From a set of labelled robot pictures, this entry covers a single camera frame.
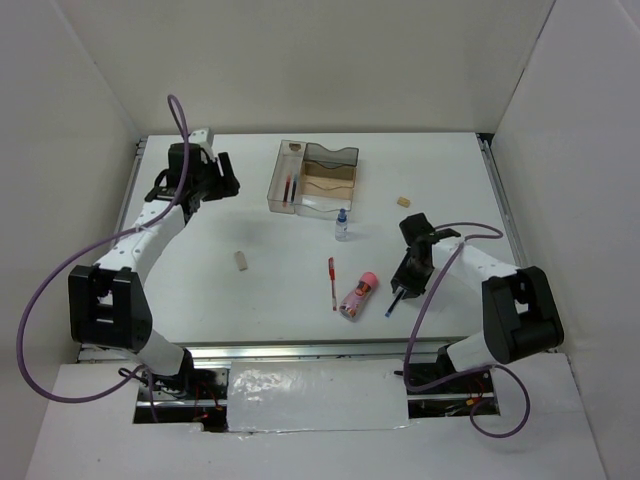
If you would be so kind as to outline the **red pen clear cap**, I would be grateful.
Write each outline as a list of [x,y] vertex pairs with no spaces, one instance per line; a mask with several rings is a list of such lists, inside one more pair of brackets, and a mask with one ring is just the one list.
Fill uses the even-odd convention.
[[291,182],[292,182],[292,175],[289,173],[285,180],[285,186],[284,186],[284,192],[283,192],[283,198],[282,198],[283,208],[286,208],[289,203],[289,192],[291,188]]

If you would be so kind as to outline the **dark blue pen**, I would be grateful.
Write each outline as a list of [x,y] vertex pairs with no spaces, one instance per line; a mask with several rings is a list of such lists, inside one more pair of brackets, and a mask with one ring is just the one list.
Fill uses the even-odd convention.
[[387,311],[385,312],[385,317],[386,318],[390,318],[396,305],[399,303],[399,301],[401,300],[402,295],[398,295],[394,298],[394,300],[392,301],[391,305],[388,307]]

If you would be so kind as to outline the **small blue capped bottle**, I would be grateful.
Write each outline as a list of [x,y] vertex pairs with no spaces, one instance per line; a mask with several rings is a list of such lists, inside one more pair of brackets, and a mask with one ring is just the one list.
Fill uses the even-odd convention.
[[348,216],[345,209],[340,209],[335,223],[335,239],[345,241],[347,239]]

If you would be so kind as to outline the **white eraser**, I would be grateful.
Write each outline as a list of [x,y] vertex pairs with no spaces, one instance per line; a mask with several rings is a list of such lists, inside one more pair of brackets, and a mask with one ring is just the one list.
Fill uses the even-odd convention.
[[234,253],[234,259],[239,271],[246,271],[248,269],[246,256],[242,251],[236,251]]

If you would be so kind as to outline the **red gel pen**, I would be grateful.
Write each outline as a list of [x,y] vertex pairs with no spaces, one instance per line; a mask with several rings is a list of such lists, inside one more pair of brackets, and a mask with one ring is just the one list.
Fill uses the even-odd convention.
[[332,301],[332,310],[334,312],[337,311],[337,295],[336,295],[336,284],[335,284],[335,264],[334,264],[334,258],[333,257],[329,257],[328,259],[328,273],[329,273],[329,279],[330,279],[330,287],[331,287],[331,301]]

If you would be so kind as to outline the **pink capped crayon bottle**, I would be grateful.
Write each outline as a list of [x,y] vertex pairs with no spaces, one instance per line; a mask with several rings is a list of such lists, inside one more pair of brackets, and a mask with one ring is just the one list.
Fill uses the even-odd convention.
[[341,316],[355,321],[367,299],[378,286],[378,278],[373,272],[365,272],[356,286],[345,296],[338,307]]

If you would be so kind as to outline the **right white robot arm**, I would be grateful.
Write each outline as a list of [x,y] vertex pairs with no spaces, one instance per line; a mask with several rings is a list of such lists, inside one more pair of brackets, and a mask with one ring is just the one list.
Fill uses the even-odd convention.
[[469,244],[471,240],[498,240],[503,237],[499,229],[477,222],[435,227],[423,213],[406,217],[399,229],[406,252],[390,281],[391,306],[425,298],[406,359],[411,357],[426,310],[447,274],[481,300],[480,331],[438,351],[436,379],[441,388],[460,391],[469,383],[471,371],[507,365],[564,342],[564,327],[546,273],[536,266],[504,263]]

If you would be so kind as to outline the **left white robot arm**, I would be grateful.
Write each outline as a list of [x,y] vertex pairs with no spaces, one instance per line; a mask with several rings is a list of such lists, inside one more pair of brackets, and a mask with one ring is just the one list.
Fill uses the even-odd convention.
[[91,266],[78,265],[68,276],[73,340],[118,350],[148,367],[176,399],[196,390],[191,353],[153,328],[144,285],[171,240],[204,202],[239,193],[230,157],[196,143],[174,143],[168,166],[144,198],[132,233]]

